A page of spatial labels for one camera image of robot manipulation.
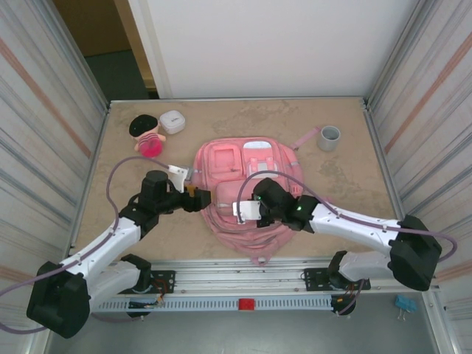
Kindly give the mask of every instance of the red block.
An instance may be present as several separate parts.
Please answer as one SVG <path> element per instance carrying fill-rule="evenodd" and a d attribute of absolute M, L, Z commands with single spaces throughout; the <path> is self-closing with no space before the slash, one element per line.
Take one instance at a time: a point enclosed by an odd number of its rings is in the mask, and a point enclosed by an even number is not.
<path fill-rule="evenodd" d="M 256 302 L 254 299 L 239 299 L 239 311 L 254 311 Z"/>

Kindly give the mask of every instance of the white wall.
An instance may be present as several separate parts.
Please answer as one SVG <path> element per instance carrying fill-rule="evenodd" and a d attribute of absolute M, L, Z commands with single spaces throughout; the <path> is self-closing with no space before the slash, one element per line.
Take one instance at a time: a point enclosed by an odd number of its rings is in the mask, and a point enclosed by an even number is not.
<path fill-rule="evenodd" d="M 369 93 L 417 0 L 129 0 L 161 98 Z"/>

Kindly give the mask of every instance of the gray cup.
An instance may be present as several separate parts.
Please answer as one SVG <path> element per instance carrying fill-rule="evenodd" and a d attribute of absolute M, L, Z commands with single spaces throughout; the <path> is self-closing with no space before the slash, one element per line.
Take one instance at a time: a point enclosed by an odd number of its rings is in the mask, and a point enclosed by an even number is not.
<path fill-rule="evenodd" d="M 337 127 L 328 125 L 322 129 L 318 137 L 318 148 L 323 151 L 333 151 L 338 145 L 341 132 Z"/>

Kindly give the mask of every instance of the stuffed doll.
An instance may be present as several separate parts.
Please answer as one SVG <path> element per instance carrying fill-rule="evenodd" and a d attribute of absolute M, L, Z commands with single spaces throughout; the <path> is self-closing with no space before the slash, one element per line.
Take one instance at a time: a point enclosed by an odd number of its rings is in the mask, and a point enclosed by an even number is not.
<path fill-rule="evenodd" d="M 165 136 L 159 134 L 159 121 L 147 114 L 141 114 L 130 124 L 130 135 L 137 140 L 135 151 L 144 157 L 156 157 L 162 152 Z"/>

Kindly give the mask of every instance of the table surface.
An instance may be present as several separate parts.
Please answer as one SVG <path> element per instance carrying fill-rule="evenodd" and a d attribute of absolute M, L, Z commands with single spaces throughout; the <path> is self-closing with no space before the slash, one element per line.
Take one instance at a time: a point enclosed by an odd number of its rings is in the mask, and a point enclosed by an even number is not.
<path fill-rule="evenodd" d="M 117 162 L 136 156 L 135 141 L 128 134 L 131 120 L 140 114 L 159 117 L 173 109 L 185 116 L 187 126 L 183 131 L 167 136 L 159 160 L 187 166 L 192 165 L 199 147 L 212 139 L 269 136 L 290 145 L 316 126 L 335 125 L 341 131 L 335 151 L 325 153 L 318 149 L 315 137 L 296 153 L 305 183 L 321 196 L 329 196 L 338 207 L 379 218 L 394 217 L 356 98 L 113 103 L 75 249 L 83 248 L 100 235 L 114 218 L 105 198 L 105 186 Z M 118 169 L 111 183 L 111 197 L 118 209 L 139 192 L 146 172 L 155 168 L 152 162 L 137 160 L 126 162 Z M 343 249 L 367 250 L 340 237 L 300 232 L 275 256 L 330 256 Z M 159 225 L 127 253 L 149 261 L 245 257 L 223 246 L 200 214 L 183 211 L 162 216 Z"/>

